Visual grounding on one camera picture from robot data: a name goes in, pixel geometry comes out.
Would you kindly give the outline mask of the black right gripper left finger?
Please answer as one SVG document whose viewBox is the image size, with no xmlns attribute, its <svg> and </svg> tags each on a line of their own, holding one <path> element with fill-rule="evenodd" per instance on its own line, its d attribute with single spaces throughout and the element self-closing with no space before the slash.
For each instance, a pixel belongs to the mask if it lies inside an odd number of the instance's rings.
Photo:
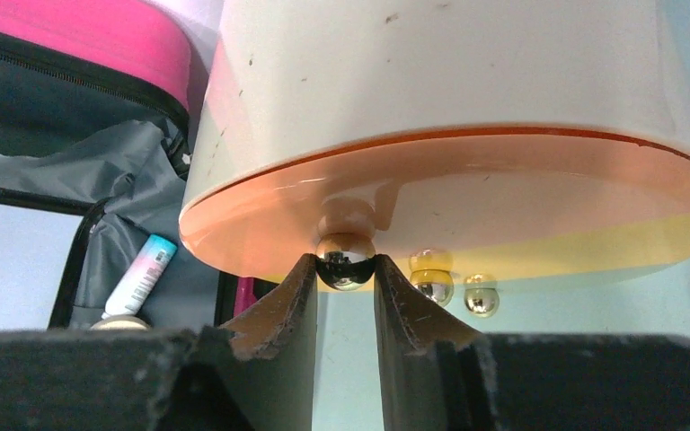
<svg viewBox="0 0 690 431">
<path fill-rule="evenodd" d="M 308 430 L 315 258 L 200 331 L 0 332 L 0 430 Z"/>
</svg>

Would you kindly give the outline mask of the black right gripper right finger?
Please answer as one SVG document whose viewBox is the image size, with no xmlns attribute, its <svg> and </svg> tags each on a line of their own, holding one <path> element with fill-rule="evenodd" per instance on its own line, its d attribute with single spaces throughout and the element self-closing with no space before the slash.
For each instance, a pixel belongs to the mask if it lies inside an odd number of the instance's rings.
<svg viewBox="0 0 690 431">
<path fill-rule="evenodd" d="M 484 334 L 374 263 L 388 430 L 690 430 L 690 339 Z"/>
</svg>

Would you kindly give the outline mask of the beige orange round storage box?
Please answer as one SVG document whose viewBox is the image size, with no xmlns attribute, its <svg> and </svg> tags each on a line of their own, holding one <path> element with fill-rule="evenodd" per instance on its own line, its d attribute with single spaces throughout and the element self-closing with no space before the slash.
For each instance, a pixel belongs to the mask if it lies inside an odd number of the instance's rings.
<svg viewBox="0 0 690 431">
<path fill-rule="evenodd" d="M 359 245 L 425 283 L 690 258 L 690 84 L 659 1 L 227 1 L 180 237 L 279 282 Z"/>
</svg>

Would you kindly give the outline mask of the pink and teal kids suitcase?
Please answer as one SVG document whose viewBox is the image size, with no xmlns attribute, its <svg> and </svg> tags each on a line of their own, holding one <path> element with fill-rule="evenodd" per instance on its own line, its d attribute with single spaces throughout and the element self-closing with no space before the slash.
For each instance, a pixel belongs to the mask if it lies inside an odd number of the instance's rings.
<svg viewBox="0 0 690 431">
<path fill-rule="evenodd" d="M 178 239 L 212 1 L 0 1 L 0 331 L 88 328 Z"/>
</svg>

